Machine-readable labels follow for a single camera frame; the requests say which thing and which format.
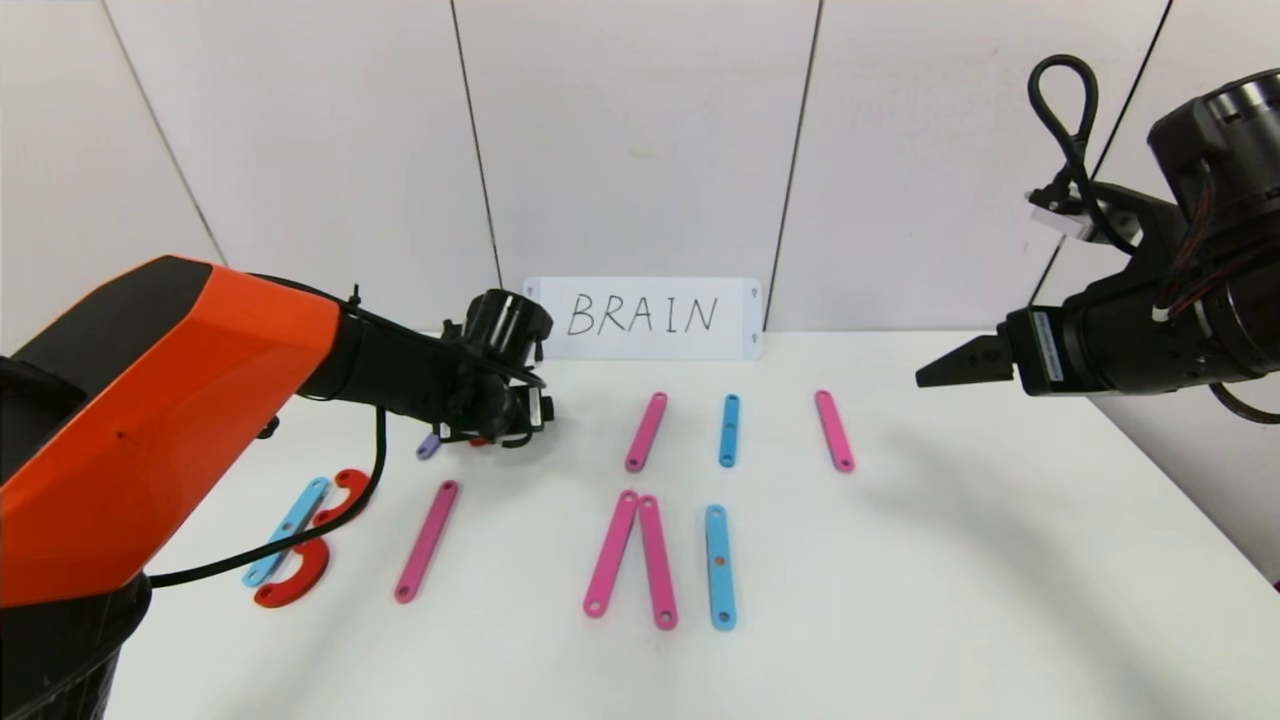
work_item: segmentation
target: black cable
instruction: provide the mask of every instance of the black cable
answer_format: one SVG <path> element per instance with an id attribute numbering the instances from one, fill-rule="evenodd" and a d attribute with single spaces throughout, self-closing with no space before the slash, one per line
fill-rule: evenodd
<path id="1" fill-rule="evenodd" d="M 360 514 L 361 510 L 369 505 L 369 498 L 374 496 L 374 491 L 378 489 L 378 480 L 383 477 L 383 466 L 387 464 L 387 409 L 375 409 L 375 454 L 374 454 L 374 469 L 369 473 L 369 487 L 361 493 L 356 502 L 347 509 L 346 512 L 334 518 L 330 523 L 321 525 L 319 528 L 311 528 L 310 530 L 303 530 L 296 536 L 287 537 L 284 539 L 278 539 L 275 542 L 269 542 L 259 548 L 242 552 L 239 555 L 233 555 L 225 560 L 219 560 L 216 562 L 210 562 L 209 565 L 201 565 L 198 568 L 192 568 L 189 570 L 179 570 L 177 573 L 165 573 L 164 575 L 152 575 L 151 587 L 154 588 L 168 588 L 172 585 L 180 585 L 183 583 L 191 583 L 195 580 L 202 580 L 205 578 L 211 578 L 220 573 L 228 570 L 234 570 L 242 565 L 248 565 L 255 560 L 261 560 L 268 555 L 275 555 L 283 550 L 288 550 L 296 544 L 315 539 L 317 537 L 325 536 L 337 530 L 338 528 L 346 525 L 352 518 Z"/>
<path id="2" fill-rule="evenodd" d="M 1258 410 L 1257 407 L 1231 395 L 1231 391 L 1226 389 L 1226 386 L 1222 383 L 1212 383 L 1208 386 L 1208 389 L 1213 392 L 1213 397 L 1216 397 L 1217 401 L 1221 402 L 1228 410 L 1235 413 L 1245 420 L 1252 420 L 1263 425 L 1280 425 L 1280 413 Z"/>
<path id="3" fill-rule="evenodd" d="M 1080 127 L 1075 135 L 1066 132 L 1062 122 L 1050 110 L 1048 104 L 1044 102 L 1044 96 L 1041 94 L 1041 76 L 1050 68 L 1068 68 L 1075 72 L 1084 86 L 1084 109 L 1080 113 Z M 1089 219 L 1093 220 L 1093 227 L 1102 232 L 1116 250 L 1125 255 L 1133 255 L 1133 246 L 1120 237 L 1120 233 L 1111 227 L 1106 215 L 1102 214 L 1102 208 L 1098 206 L 1098 197 L 1093 193 L 1093 181 L 1089 178 L 1089 172 L 1084 168 L 1084 149 L 1089 143 L 1089 133 L 1093 132 L 1093 119 L 1098 114 L 1098 78 L 1093 74 L 1093 69 L 1084 60 L 1074 55 L 1051 55 L 1044 58 L 1032 69 L 1032 74 L 1027 78 L 1027 97 L 1030 100 L 1036 117 L 1039 118 L 1050 135 L 1053 136 L 1053 140 L 1057 141 L 1059 147 L 1062 150 L 1062 156 L 1066 159 L 1066 165 L 1053 178 L 1051 187 L 1065 191 L 1066 179 L 1075 181 L 1075 187 L 1080 192 L 1080 200 L 1089 214 Z"/>

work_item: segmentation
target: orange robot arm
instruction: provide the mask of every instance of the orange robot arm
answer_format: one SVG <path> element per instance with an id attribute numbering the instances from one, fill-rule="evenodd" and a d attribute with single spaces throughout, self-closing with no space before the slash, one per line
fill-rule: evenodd
<path id="1" fill-rule="evenodd" d="M 517 447 L 552 416 L 525 366 L 550 327 L 493 290 L 436 340 L 358 297 L 179 258 L 95 290 L 0 357 L 3 717 L 97 706 L 67 701 L 77 692 L 105 702 L 150 598 L 142 568 L 291 395 Z M 105 647 L 115 620 L 125 632 Z"/>

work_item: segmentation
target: pink bar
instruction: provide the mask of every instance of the pink bar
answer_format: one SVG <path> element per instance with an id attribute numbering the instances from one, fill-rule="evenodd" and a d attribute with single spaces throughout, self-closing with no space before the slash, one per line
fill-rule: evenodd
<path id="1" fill-rule="evenodd" d="M 640 497 L 640 539 L 644 541 L 644 564 L 649 570 L 653 621 L 658 629 L 669 630 L 680 616 L 676 614 L 676 591 L 671 585 L 671 565 L 667 564 L 667 542 L 662 538 L 658 498 L 652 495 Z"/>
<path id="2" fill-rule="evenodd" d="M 630 489 L 618 496 L 618 505 L 613 509 L 613 520 L 609 521 L 609 530 L 604 534 L 600 559 L 595 561 L 595 573 L 591 574 L 591 584 L 586 587 L 586 597 L 582 600 L 582 611 L 589 618 L 602 618 L 604 611 L 609 609 L 613 582 L 622 565 L 622 551 L 627 548 L 631 524 L 636 518 L 636 500 L 635 491 Z"/>
<path id="3" fill-rule="evenodd" d="M 653 446 L 653 437 L 658 434 L 658 425 L 662 424 L 662 414 L 667 411 L 667 393 L 655 392 L 649 400 L 649 407 L 640 420 L 640 429 L 636 430 L 636 439 L 631 441 L 631 451 L 627 452 L 626 468 L 628 473 L 644 470 L 645 460 L 649 459 L 649 447 Z"/>
<path id="4" fill-rule="evenodd" d="M 854 451 L 849 448 L 845 425 L 840 421 L 840 411 L 836 410 L 836 400 L 824 389 L 815 392 L 813 398 L 818 401 L 818 416 L 822 418 L 822 432 L 827 434 L 831 461 L 841 473 L 852 473 Z"/>
<path id="5" fill-rule="evenodd" d="M 431 562 L 431 555 L 444 532 L 444 521 L 449 519 L 449 510 L 453 509 L 460 489 L 457 482 L 445 480 L 435 492 L 431 509 L 426 512 L 426 521 L 422 523 L 422 532 L 417 534 L 413 550 L 408 553 L 408 562 L 404 564 L 404 573 L 396 583 L 396 602 L 403 605 L 417 597 L 422 578 L 426 577 L 426 566 Z"/>

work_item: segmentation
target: blue bar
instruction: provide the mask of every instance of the blue bar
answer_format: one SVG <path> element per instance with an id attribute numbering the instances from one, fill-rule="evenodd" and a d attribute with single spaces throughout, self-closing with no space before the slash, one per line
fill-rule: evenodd
<path id="1" fill-rule="evenodd" d="M 721 425 L 721 465 L 732 468 L 737 462 L 737 407 L 736 395 L 724 396 L 724 423 Z"/>
<path id="2" fill-rule="evenodd" d="M 732 630 L 737 625 L 733 603 L 733 562 L 728 553 L 728 512 L 707 506 L 707 587 L 712 598 L 712 625 Z"/>
<path id="3" fill-rule="evenodd" d="M 311 516 L 316 514 L 320 509 L 320 503 L 324 502 L 324 495 L 329 491 L 329 478 L 316 478 L 307 483 L 307 489 L 302 491 L 298 496 L 297 502 L 289 510 L 289 514 L 280 520 L 276 525 L 275 532 L 271 533 L 271 539 L 266 542 L 275 542 L 278 539 L 284 539 L 293 537 L 306 529 L 307 523 L 311 521 Z M 282 551 L 275 555 L 268 555 L 266 557 L 253 562 L 248 566 L 244 573 L 244 584 L 256 588 L 270 579 L 271 573 L 280 566 L 280 561 L 284 560 L 284 553 Z"/>

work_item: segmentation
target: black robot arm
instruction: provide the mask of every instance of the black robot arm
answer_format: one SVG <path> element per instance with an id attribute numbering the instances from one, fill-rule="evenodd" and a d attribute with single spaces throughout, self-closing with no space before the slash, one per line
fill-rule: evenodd
<path id="1" fill-rule="evenodd" d="M 1096 87 L 1074 58 L 1087 96 Z M 1249 407 L 1222 383 L 1280 369 L 1280 69 L 1197 97 L 1157 122 L 1147 138 L 1178 204 L 1094 183 L 1083 172 L 1084 141 L 1065 140 L 1066 167 L 1029 200 L 1092 227 L 1087 240 L 1128 243 L 1129 263 L 1091 283 L 1061 307 L 1010 313 L 983 336 L 916 373 L 920 387 L 1012 379 L 1028 395 L 1153 395 L 1208 384 L 1238 415 L 1280 423 Z M 1092 126 L 1087 118 L 1082 127 Z M 1068 192 L 1074 182 L 1079 197 Z"/>

